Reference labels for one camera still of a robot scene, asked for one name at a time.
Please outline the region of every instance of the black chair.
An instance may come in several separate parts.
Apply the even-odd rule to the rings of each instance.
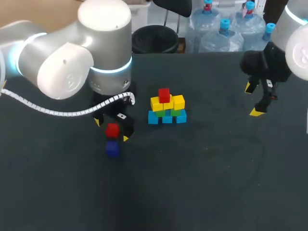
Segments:
[[[175,53],[179,47],[180,16],[189,17],[192,13],[192,0],[153,0],[167,10],[164,25],[145,26],[132,35],[132,51],[135,54]],[[179,15],[177,32],[166,27],[168,12]]]

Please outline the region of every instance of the white cable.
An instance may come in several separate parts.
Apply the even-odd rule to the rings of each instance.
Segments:
[[[116,100],[119,100],[119,99],[122,99],[122,98],[125,98],[125,97],[130,97],[130,100],[131,100],[131,104],[134,105],[135,104],[135,96],[132,92],[123,92],[121,94],[118,94],[116,96],[113,96],[111,97],[110,99],[108,100],[105,100],[104,102],[92,107],[92,108],[89,108],[87,110],[83,110],[83,111],[79,111],[79,112],[57,112],[57,111],[52,111],[52,110],[48,110],[46,108],[43,108],[43,107],[40,107],[40,106],[37,106],[31,102],[29,102],[28,100],[24,99],[23,97],[11,92],[10,90],[7,90],[7,89],[2,89],[0,93],[3,93],[3,94],[6,94],[8,96],[11,96],[12,98],[18,100],[19,102],[23,103],[24,105],[34,109],[34,110],[37,110],[39,112],[42,112],[42,113],[45,113],[45,114],[49,114],[49,115],[52,115],[52,116],[62,116],[62,117],[76,117],[76,116],[83,116],[83,115],[87,115],[87,114],[90,114],[90,113],[93,113],[103,107],[105,107],[106,105],[116,101]]]

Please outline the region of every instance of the black trash bin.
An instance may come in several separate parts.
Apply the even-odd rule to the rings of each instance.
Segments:
[[[178,47],[177,33],[166,26],[145,26],[132,34],[132,51],[135,54],[175,53]]]

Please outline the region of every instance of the yellow block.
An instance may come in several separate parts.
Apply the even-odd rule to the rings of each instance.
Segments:
[[[97,126],[99,126],[99,127],[100,127],[100,121],[99,121],[98,119],[95,119],[95,118],[94,118],[94,120],[95,120],[95,122],[96,122]]]
[[[164,110],[169,110],[173,109],[173,97],[170,95],[170,102],[169,103],[164,103]]]
[[[264,114],[264,112],[257,112],[255,108],[250,113],[251,116],[260,116],[262,114]]]
[[[181,110],[185,108],[185,100],[182,95],[173,96],[174,110]]]
[[[162,111],[164,109],[164,104],[159,103],[159,97],[151,98],[151,108],[153,112]]]
[[[247,86],[246,86],[246,89],[245,89],[245,92],[247,91],[247,89],[249,88],[249,86],[250,86],[250,83],[249,83],[249,81],[248,81]]]

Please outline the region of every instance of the wooden surface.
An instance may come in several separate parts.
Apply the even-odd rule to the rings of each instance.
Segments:
[[[77,0],[0,0],[0,26],[30,20],[51,32],[75,21],[80,4]]]

